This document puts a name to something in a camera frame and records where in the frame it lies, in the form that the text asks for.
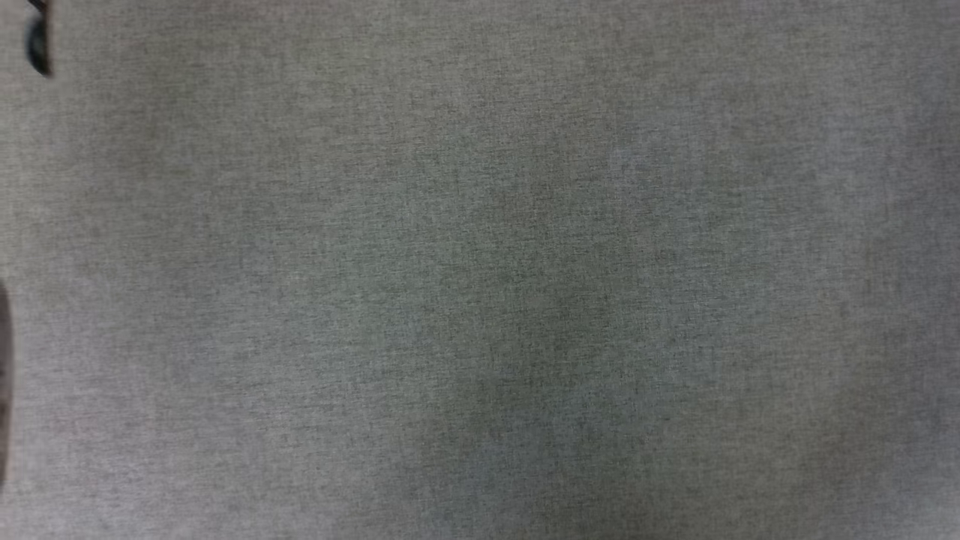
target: textured fabric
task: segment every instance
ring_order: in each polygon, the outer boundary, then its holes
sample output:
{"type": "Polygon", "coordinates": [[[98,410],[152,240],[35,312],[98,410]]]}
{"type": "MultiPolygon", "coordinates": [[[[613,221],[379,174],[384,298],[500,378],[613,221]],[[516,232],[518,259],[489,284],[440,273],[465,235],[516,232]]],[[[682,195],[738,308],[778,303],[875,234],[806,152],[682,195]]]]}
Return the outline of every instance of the textured fabric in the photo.
{"type": "Polygon", "coordinates": [[[960,3],[0,4],[0,538],[960,537],[960,3]]]}

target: dark edge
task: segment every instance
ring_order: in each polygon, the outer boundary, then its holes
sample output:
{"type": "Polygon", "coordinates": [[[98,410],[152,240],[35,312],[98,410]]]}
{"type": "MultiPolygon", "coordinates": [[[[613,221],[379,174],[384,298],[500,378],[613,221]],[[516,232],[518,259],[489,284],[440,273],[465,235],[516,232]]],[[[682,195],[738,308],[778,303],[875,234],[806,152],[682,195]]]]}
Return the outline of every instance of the dark edge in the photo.
{"type": "Polygon", "coordinates": [[[7,480],[13,397],[13,325],[10,297],[0,282],[0,493],[7,480]]]}

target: black object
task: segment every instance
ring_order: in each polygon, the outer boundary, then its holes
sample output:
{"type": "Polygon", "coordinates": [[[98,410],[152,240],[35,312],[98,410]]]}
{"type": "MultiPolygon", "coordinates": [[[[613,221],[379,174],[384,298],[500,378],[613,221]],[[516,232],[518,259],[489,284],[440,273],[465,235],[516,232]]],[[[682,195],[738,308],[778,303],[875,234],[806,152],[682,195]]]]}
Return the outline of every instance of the black object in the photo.
{"type": "Polygon", "coordinates": [[[47,8],[49,0],[28,0],[39,12],[27,29],[27,60],[44,77],[50,77],[50,49],[47,47],[47,8]]]}

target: gray upholstery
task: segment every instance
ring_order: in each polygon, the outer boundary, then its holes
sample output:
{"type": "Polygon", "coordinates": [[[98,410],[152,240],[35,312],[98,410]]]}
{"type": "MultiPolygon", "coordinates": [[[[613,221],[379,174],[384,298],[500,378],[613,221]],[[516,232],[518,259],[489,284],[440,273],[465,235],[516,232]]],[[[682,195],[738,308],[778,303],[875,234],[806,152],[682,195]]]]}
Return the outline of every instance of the gray upholstery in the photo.
{"type": "Polygon", "coordinates": [[[960,537],[960,3],[0,4],[0,538],[960,537]]]}

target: gray fabric surface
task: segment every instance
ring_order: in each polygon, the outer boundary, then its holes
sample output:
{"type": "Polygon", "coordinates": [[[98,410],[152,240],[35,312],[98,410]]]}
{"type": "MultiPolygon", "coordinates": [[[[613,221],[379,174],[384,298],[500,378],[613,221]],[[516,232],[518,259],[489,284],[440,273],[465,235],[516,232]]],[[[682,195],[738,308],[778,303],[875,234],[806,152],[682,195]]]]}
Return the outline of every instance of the gray fabric surface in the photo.
{"type": "Polygon", "coordinates": [[[960,537],[960,3],[0,4],[0,537],[960,537]]]}

